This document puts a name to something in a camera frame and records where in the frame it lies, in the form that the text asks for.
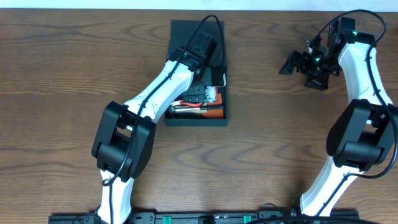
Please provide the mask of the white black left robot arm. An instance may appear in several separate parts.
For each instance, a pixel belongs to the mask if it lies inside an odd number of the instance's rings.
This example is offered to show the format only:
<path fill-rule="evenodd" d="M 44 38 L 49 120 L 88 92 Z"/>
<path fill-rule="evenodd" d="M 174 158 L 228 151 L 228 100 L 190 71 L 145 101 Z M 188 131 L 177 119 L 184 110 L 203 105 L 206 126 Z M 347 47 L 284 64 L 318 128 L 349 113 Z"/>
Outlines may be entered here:
<path fill-rule="evenodd" d="M 91 150 L 103 179 L 97 223 L 127 221 L 134 180 L 150 159 L 158 120 L 201 78 L 214 51 L 214 47 L 177 48 L 140 94 L 122 105 L 112 101 L 105 107 Z"/>

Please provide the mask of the blue precision screwdriver set case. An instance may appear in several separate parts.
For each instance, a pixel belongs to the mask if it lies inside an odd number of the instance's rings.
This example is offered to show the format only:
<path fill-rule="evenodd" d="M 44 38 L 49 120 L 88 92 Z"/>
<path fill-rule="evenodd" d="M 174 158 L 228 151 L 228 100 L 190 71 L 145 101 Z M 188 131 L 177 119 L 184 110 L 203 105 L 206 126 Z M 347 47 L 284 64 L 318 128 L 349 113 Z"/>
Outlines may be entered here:
<path fill-rule="evenodd" d="M 218 101 L 218 87 L 217 86 L 207 86 L 205 88 L 205 102 L 214 103 Z"/>

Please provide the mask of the black handled claw hammer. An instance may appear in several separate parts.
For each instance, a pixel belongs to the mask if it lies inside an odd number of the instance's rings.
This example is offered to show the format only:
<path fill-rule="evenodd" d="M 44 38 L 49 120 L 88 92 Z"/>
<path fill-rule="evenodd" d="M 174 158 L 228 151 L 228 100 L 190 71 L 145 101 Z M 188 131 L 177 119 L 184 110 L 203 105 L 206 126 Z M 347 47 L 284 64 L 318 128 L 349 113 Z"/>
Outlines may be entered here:
<path fill-rule="evenodd" d="M 170 106 L 168 112 L 170 113 L 189 113 L 192 111 L 208 111 L 208 110 L 223 110 L 223 106 L 203 106 L 203 107 L 176 107 Z"/>

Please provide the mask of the orange handled pliers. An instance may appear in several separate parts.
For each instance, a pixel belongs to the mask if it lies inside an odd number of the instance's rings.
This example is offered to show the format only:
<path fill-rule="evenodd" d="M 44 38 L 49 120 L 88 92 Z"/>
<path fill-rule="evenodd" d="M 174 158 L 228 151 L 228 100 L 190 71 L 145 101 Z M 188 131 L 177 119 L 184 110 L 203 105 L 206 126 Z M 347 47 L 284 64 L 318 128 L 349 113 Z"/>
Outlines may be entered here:
<path fill-rule="evenodd" d="M 189 107 L 189 108 L 199 108 L 204 106 L 214 106 L 215 104 L 212 103 L 205 103 L 205 102 L 184 102 L 184 101 L 174 101 L 172 104 L 174 107 Z"/>

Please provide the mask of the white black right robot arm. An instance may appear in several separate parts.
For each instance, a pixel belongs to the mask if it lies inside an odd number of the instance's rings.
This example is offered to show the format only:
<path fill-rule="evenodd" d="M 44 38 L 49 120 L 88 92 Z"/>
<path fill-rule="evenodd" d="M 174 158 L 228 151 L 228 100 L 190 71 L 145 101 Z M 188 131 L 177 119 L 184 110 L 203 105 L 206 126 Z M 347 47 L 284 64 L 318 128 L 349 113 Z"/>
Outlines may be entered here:
<path fill-rule="evenodd" d="M 390 150 L 397 150 L 397 107 L 388 97 L 376 63 L 376 42 L 372 34 L 354 28 L 331 31 L 326 47 L 321 37 L 308 43 L 308 52 L 293 51 L 279 70 L 307 76 L 305 86 L 328 88 L 331 74 L 342 72 L 348 105 L 330 129 L 326 139 L 328 159 L 312 186 L 300 198 L 303 215 L 328 217 L 345 190 L 358 178 L 378 179 L 389 172 L 397 154 L 384 171 L 368 175 Z"/>

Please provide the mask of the orange scraper with wooden handle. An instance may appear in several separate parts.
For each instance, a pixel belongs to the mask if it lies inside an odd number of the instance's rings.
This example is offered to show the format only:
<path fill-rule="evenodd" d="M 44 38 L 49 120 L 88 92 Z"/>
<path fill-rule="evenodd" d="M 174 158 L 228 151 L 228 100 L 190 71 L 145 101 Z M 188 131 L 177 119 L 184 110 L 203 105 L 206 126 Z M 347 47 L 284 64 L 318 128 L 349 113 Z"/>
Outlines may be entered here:
<path fill-rule="evenodd" d="M 224 107 L 221 93 L 218 94 L 218 101 L 212 104 L 215 104 L 215 106 Z M 170 112 L 168 113 L 171 117 L 178 119 L 223 119 L 224 118 L 224 109 L 208 110 L 208 111 L 192 111 L 189 113 L 170 113 Z"/>

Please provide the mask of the dark green box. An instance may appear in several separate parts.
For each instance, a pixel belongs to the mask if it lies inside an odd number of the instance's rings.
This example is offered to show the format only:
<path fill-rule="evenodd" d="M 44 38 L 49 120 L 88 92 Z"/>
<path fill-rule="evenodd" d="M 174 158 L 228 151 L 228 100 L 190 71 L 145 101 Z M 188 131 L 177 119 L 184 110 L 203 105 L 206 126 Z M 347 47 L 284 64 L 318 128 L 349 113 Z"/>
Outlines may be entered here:
<path fill-rule="evenodd" d="M 225 39 L 224 39 L 224 22 L 220 21 L 206 21 L 200 26 L 200 32 L 204 32 L 212 36 L 218 43 L 213 55 L 210 59 L 203 59 L 186 52 L 183 62 L 187 63 L 187 60 L 191 61 L 188 65 L 195 69 L 195 74 L 193 80 L 200 78 L 206 67 L 218 66 L 225 67 L 226 74 L 228 70 L 228 58 L 225 49 Z M 169 115 L 168 111 L 165 112 L 165 124 L 167 126 L 226 126 L 228 124 L 227 119 L 227 82 L 225 86 L 218 86 L 218 93 L 222 94 L 223 104 L 224 104 L 224 118 L 223 119 L 178 119 L 173 118 Z M 179 101 L 182 99 L 182 93 L 176 97 L 174 101 Z"/>

